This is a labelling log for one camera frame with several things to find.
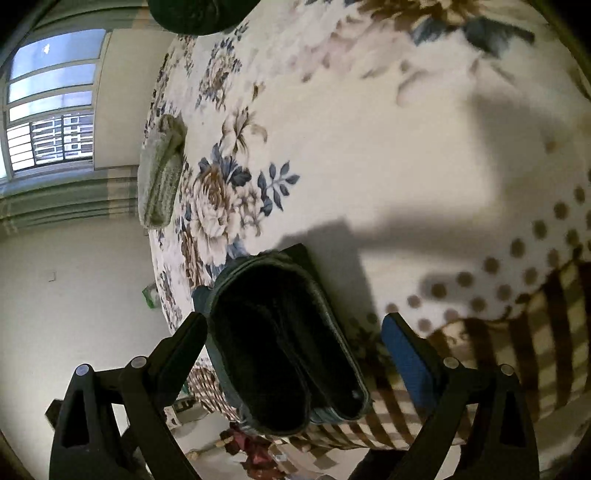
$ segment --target dark green object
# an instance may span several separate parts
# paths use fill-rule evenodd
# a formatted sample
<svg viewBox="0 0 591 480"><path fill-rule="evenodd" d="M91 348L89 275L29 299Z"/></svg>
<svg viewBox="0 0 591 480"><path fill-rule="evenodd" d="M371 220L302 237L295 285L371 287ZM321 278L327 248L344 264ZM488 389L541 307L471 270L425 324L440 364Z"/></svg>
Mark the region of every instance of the dark green object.
<svg viewBox="0 0 591 480"><path fill-rule="evenodd" d="M238 25L259 0L148 0L162 27L181 35L209 35Z"/></svg>
<svg viewBox="0 0 591 480"><path fill-rule="evenodd" d="M158 287L156 286L156 282L153 282L146 288L144 288L142 290L142 294L146 299L148 307L150 307L151 309L156 309L160 307L160 296L158 295Z"/></svg>
<svg viewBox="0 0 591 480"><path fill-rule="evenodd" d="M277 436L361 418L369 391L306 249L232 261L193 293L207 351L243 426Z"/></svg>

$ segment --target window frame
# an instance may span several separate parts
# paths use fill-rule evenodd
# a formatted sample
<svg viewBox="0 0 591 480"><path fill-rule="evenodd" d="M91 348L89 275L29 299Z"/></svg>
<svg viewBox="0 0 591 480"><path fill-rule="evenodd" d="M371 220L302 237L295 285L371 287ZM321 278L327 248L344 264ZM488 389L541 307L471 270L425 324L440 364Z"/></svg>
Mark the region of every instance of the window frame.
<svg viewBox="0 0 591 480"><path fill-rule="evenodd" d="M59 63L57 65L52 65L50 67L44 67L42 69L34 70L33 72L26 73L25 75L21 75L14 80L10 80L10 72L12 70L12 60L8 63L7 67L4 69L4 73L0 77L0 148L2 151L2 159L4 160L4 166L6 168L6 177L0 179L0 184L4 184L7 182L11 182L14 180L18 180L23 177L31 177L40 174L46 173L53 173L57 171L64 171L64 170L75 170L77 168L88 168L89 166L93 165L93 156L89 158L84 158L82 160L67 160L62 162L50 163L43 166L34 166L30 168L26 168L20 171L14 171L12 169L12 162L10 158L10 152L8 147L8 129L15 127L17 125L22 124L29 124L33 122L37 122L39 120L47 119L51 116L63 116L68 113L76 113L76 112L88 112L92 111L95 113L96 109L96 98L98 95L99 90L99 83L100 77L102 74L102 67L105 62L105 55L107 48L109 46L109 41L111 39L111 30L106 30L105 36L103 37L102 44L100 46L100 54L97 59L90 59L90 60L74 60L65 63ZM19 80L23 80L28 77L32 77L39 73L49 72L50 70L57 70L64 67L70 67L74 65L83 65L88 63L94 63L96 65L95 76L93 78L92 84L86 85L74 85L68 87L62 87L52 90L46 90L45 92L35 93L33 95L29 95L23 97L21 99L15 100L14 102L8 102L8 88L12 83L18 82ZM50 97L53 95L62 95L64 93L74 93L74 92L92 92L92 101L90 105L82 105L82 106L74 106L74 107L64 107L53 109L47 112L36 113L33 115L28 115L22 117L18 120L10 121L9 120L9 110L15 106L22 105L23 103L32 102L41 98Z"/></svg>

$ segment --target curtain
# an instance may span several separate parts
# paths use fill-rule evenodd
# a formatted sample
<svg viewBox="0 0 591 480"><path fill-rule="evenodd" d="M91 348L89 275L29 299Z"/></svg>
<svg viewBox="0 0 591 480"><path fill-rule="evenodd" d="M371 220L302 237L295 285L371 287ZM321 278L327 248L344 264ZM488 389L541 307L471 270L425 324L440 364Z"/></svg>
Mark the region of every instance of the curtain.
<svg viewBox="0 0 591 480"><path fill-rule="evenodd" d="M35 226L137 216L138 167L43 174L0 187L0 239Z"/></svg>
<svg viewBox="0 0 591 480"><path fill-rule="evenodd" d="M2 480L34 480L0 432L0 478Z"/></svg>
<svg viewBox="0 0 591 480"><path fill-rule="evenodd" d="M35 25L22 45L42 38L91 28L162 30L142 0L60 0Z"/></svg>

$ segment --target white wall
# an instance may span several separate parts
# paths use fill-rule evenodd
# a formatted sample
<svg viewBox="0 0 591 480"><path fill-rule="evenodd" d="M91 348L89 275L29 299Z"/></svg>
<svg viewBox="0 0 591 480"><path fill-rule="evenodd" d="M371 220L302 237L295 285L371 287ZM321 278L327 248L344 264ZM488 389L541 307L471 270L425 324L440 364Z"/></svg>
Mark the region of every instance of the white wall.
<svg viewBox="0 0 591 480"><path fill-rule="evenodd" d="M0 429L37 480L48 477L53 439L45 410L64 397L75 367L122 367L168 336L141 293L153 281L148 238L132 218L0 243Z"/></svg>
<svg viewBox="0 0 591 480"><path fill-rule="evenodd" d="M174 34L113 30L95 109L95 168L138 165L158 72Z"/></svg>

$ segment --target screw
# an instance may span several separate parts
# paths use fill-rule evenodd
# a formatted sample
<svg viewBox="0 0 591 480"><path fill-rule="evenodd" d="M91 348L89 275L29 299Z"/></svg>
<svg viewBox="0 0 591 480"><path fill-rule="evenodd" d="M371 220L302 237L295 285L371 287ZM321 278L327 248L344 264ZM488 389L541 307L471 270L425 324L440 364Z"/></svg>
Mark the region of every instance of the screw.
<svg viewBox="0 0 591 480"><path fill-rule="evenodd" d="M457 358L447 356L443 359L443 365L445 365L448 368L455 369L460 366L460 362L457 361Z"/></svg>
<svg viewBox="0 0 591 480"><path fill-rule="evenodd" d="M131 366L134 368L142 368L148 363L148 359L144 356L137 356L131 361Z"/></svg>
<svg viewBox="0 0 591 480"><path fill-rule="evenodd" d="M88 370L90 370L90 367L88 365L79 365L78 368L76 368L76 375L78 375L79 377L84 377L88 373Z"/></svg>
<svg viewBox="0 0 591 480"><path fill-rule="evenodd" d="M503 372L503 374L505 374L507 377L510 377L511 375L513 375L515 373L515 370L510 365L502 364L501 365L501 372Z"/></svg>

